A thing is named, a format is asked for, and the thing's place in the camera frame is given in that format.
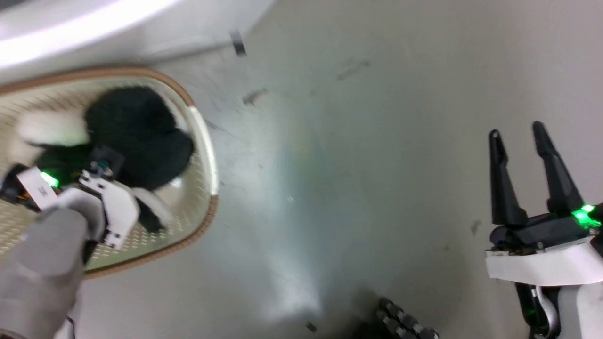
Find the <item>green light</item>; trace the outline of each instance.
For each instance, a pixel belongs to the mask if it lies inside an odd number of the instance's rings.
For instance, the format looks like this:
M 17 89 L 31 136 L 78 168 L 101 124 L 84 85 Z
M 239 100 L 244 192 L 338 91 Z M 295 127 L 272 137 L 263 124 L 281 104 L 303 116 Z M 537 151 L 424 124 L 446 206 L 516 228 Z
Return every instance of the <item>green light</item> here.
M 596 220 L 592 220 L 589 217 L 589 212 L 594 210 L 595 207 L 592 205 L 584 205 L 582 206 L 581 209 L 577 210 L 577 211 L 573 211 L 572 214 L 574 217 L 576 217 L 576 219 L 578 219 L 578 223 L 580 224 L 580 226 L 582 226 L 585 229 L 588 229 L 590 227 L 600 227 L 601 223 L 596 221 Z
M 47 182 L 51 187 L 54 188 L 58 188 L 58 180 L 51 177 L 50 174 L 46 173 L 46 172 L 42 172 L 40 173 L 40 176 L 42 177 L 42 179 L 44 179 L 45 182 Z

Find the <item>black plush toy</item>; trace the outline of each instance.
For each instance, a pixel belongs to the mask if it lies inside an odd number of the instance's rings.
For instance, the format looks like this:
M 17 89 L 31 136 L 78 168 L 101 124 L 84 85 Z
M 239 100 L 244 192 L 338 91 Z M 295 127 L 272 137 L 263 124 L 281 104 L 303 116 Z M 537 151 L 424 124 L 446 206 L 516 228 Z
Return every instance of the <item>black plush toy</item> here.
M 116 179 L 135 188 L 133 191 L 140 205 L 140 223 L 149 232 L 162 228 L 165 218 L 153 212 L 165 212 L 166 206 L 151 206 L 161 202 L 150 191 L 182 174 L 194 146 L 191 138 L 177 127 L 174 115 L 159 94 L 147 87 L 129 87 L 105 93 L 84 114 L 87 134 L 84 132 L 84 136 L 72 138 L 69 142 L 64 142 L 63 136 L 50 138 L 52 131 L 46 132 L 47 128 L 32 128 L 41 124 L 41 118 L 56 124 L 59 113 L 35 114 L 35 119 L 31 116 L 21 119 L 17 133 L 21 131 L 19 135 L 26 144 L 43 148 L 34 162 L 41 171 L 58 179 L 62 185 L 73 183 L 77 181 L 93 147 L 109 147 L 125 157 Z M 81 120 L 77 115 L 62 119 L 65 119 L 62 128 L 67 128 L 65 125 L 78 128 L 80 122 L 74 122 L 74 119 Z

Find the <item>perforated basket wall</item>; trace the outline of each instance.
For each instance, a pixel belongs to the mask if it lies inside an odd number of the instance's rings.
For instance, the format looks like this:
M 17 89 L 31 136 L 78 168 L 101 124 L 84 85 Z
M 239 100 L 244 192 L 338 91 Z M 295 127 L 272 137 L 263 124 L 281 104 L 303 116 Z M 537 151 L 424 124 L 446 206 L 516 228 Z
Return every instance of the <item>perforated basket wall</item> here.
M 137 225 L 122 249 L 100 245 L 90 260 L 86 277 L 96 277 L 152 261 L 197 240 L 213 219 L 217 204 L 217 171 L 207 127 L 186 91 L 169 77 L 144 68 L 112 68 L 57 75 L 0 87 L 0 171 L 11 162 L 7 145 L 17 117 L 28 110 L 83 112 L 92 101 L 111 89 L 147 86 L 156 90 L 168 107 L 180 115 L 195 142 L 195 154 L 181 176 L 174 206 L 175 222 L 159 233 Z M 0 260 L 21 240 L 35 214 L 21 206 L 0 201 Z

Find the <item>wire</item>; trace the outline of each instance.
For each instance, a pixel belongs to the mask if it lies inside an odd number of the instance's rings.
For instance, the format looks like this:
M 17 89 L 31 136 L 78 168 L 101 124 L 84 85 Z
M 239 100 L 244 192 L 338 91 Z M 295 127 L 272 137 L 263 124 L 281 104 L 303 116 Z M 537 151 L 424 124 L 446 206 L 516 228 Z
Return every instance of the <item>wire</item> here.
M 75 321 L 67 315 L 67 321 L 71 323 L 71 339 L 75 339 Z

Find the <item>white tape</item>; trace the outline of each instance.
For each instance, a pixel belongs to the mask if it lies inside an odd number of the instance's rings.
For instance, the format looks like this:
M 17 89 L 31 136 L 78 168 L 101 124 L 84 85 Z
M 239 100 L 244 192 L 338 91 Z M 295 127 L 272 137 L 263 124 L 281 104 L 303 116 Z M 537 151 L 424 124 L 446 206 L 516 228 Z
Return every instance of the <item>white tape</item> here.
M 26 171 L 17 174 L 17 179 L 30 194 L 38 208 L 41 210 L 54 205 L 57 201 L 57 194 L 52 187 L 42 178 L 42 172 L 38 167 L 32 167 Z

